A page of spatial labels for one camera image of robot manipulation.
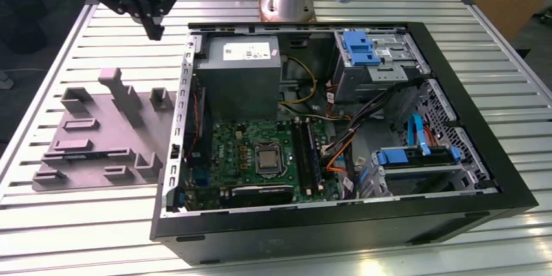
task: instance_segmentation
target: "blue plastic bracket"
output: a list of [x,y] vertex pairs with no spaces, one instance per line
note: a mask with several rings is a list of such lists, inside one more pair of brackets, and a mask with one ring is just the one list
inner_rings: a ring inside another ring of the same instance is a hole
[[363,32],[342,32],[342,47],[350,55],[351,66],[377,66],[381,63],[373,54],[373,42]]
[[462,156],[461,156],[459,150],[457,149],[457,147],[451,146],[451,147],[449,148],[449,151],[450,151],[450,155],[451,155],[451,157],[453,157],[453,159],[454,159],[454,162],[455,162],[455,163],[458,163],[458,162],[459,162],[459,160],[462,159]]
[[406,153],[403,149],[385,149],[375,153],[379,165],[407,163]]
[[423,122],[421,121],[421,116],[415,113],[410,114],[407,118],[407,145],[419,144],[421,154],[429,155],[430,150],[427,144],[425,142],[425,134],[423,134]]

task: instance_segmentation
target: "yellow wire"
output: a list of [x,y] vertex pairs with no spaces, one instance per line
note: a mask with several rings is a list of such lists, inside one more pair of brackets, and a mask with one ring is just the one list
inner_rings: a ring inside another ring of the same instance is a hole
[[313,77],[310,69],[305,66],[305,64],[302,64],[302,62],[297,58],[293,58],[291,56],[287,56],[286,58],[294,60],[301,65],[303,71],[306,71],[306,73],[309,74],[310,79],[311,79],[311,90],[310,90],[310,94],[306,95],[306,97],[302,97],[299,100],[282,100],[282,101],[278,101],[278,103],[301,103],[305,100],[307,100],[315,92],[315,78]]

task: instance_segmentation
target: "sticker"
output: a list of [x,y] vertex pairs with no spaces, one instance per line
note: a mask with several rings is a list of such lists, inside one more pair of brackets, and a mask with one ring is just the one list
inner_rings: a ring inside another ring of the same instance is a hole
[[354,161],[354,166],[363,166],[363,163],[365,163],[365,158],[362,158],[361,156],[358,156],[355,158],[355,161]]
[[346,177],[342,179],[342,185],[346,187],[346,189],[350,192],[353,192],[353,186],[354,186],[354,184],[353,184],[353,182]]
[[231,42],[223,45],[222,50],[223,61],[249,61],[270,58],[267,42]]
[[326,95],[327,95],[327,102],[333,103],[333,99],[334,99],[333,93],[326,93]]
[[387,49],[385,49],[385,48],[377,48],[377,49],[375,49],[375,54],[377,54],[377,55],[386,55],[386,56],[390,56],[390,52],[389,52],[389,50],[387,50]]

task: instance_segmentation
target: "open computer tower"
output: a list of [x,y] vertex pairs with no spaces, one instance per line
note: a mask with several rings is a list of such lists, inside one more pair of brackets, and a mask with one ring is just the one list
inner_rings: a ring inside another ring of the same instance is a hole
[[189,264],[441,242],[537,205],[423,24],[189,30],[150,231]]

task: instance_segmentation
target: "green circuit board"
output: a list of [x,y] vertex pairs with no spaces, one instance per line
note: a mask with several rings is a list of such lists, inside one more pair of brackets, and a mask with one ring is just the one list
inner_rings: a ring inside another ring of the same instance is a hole
[[[211,165],[209,171],[209,188],[225,186],[285,184],[294,188],[293,202],[319,202],[334,200],[337,183],[334,179],[323,180],[323,190],[306,195],[299,191],[297,165],[294,159],[291,121],[223,122],[213,126]],[[325,125],[319,121],[310,124],[318,146],[327,143]],[[279,146],[282,174],[265,178],[254,170],[257,160],[254,147],[274,143]],[[202,191],[197,200],[202,209],[215,209],[218,196],[215,191]]]

